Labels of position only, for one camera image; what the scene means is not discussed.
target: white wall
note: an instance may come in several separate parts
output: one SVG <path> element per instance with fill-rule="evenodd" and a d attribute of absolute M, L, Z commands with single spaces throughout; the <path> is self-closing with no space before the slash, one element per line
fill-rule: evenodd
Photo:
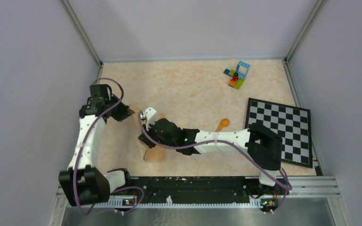
<path fill-rule="evenodd" d="M 282 58 L 317 0 L 70 0 L 103 61 Z"/>
<path fill-rule="evenodd" d="M 96 74 L 58 0 L 0 0 L 0 226 L 47 225 Z"/>
<path fill-rule="evenodd" d="M 292 60 L 317 151 L 362 225 L 362 0 L 328 1 Z"/>

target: black and white checkered board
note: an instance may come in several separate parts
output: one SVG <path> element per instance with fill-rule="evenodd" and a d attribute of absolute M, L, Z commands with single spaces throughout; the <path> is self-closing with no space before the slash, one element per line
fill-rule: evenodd
<path fill-rule="evenodd" d="M 310 110 L 249 98 L 245 128 L 255 122 L 282 137 L 282 161 L 313 167 Z"/>

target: red toy figure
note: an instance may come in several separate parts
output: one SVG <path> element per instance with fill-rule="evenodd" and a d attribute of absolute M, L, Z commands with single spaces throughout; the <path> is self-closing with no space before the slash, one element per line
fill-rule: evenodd
<path fill-rule="evenodd" d="M 233 77 L 232 77 L 232 80 L 233 80 L 233 81 L 238 81 L 238 79 L 239 79 L 239 75 L 238 75 L 237 72 L 235 72 L 234 75 L 233 75 Z"/>

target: green lego brick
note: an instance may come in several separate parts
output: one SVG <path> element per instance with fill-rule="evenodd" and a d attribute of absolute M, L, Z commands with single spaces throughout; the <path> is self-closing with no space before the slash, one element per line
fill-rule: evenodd
<path fill-rule="evenodd" d="M 239 90 L 239 88 L 241 88 L 242 84 L 243 84 L 243 79 L 238 79 L 237 83 L 235 83 L 234 88 Z"/>

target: beige table surface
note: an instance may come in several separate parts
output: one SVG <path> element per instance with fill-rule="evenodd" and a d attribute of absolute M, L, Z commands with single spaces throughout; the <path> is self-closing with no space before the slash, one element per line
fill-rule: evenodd
<path fill-rule="evenodd" d="M 228 86 L 225 68 L 235 70 L 236 60 L 106 63 L 102 77 L 124 88 L 123 102 L 139 108 L 150 106 L 164 113 L 178 127 L 214 131 L 222 118 L 230 120 L 222 131 L 244 128 L 249 97 L 295 105 L 281 60 L 246 60 L 247 79 L 240 90 Z M 108 81 L 116 95 L 118 87 Z M 133 118 L 113 119 L 100 142 L 98 168 L 106 172 L 127 168 L 132 176 L 257 176 L 259 171 L 240 153 L 213 152 L 182 155 L 166 152 L 161 163 L 144 162 L 145 147 L 137 141 L 140 131 Z M 288 175 L 315 175 L 314 169 L 282 163 Z"/>

